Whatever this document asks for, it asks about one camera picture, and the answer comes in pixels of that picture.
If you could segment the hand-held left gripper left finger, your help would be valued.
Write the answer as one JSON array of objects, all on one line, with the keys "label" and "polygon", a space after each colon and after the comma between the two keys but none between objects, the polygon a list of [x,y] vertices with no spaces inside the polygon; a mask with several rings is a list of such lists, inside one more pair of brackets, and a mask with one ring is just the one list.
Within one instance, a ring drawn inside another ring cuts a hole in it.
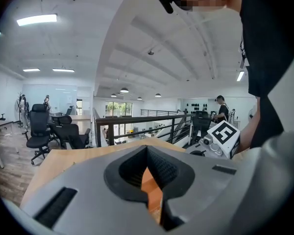
[{"label": "hand-held left gripper left finger", "polygon": [[145,145],[74,164],[37,189],[23,211],[60,235],[163,235],[141,190]]}]

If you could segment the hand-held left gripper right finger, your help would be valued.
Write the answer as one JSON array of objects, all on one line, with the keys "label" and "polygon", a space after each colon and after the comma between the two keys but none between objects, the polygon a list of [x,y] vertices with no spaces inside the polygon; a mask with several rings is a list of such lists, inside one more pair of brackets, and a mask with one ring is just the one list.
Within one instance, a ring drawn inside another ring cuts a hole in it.
[{"label": "hand-held left gripper right finger", "polygon": [[206,209],[238,170],[231,160],[147,146],[147,168],[162,191],[160,225],[172,230]]}]

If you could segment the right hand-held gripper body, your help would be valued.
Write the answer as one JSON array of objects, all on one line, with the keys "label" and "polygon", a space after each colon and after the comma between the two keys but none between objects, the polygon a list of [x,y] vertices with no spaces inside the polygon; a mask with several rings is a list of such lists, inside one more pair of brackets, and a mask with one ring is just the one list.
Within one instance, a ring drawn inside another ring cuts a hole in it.
[{"label": "right hand-held gripper body", "polygon": [[240,130],[223,120],[208,129],[207,135],[188,147],[186,153],[207,158],[231,160],[240,144]]}]

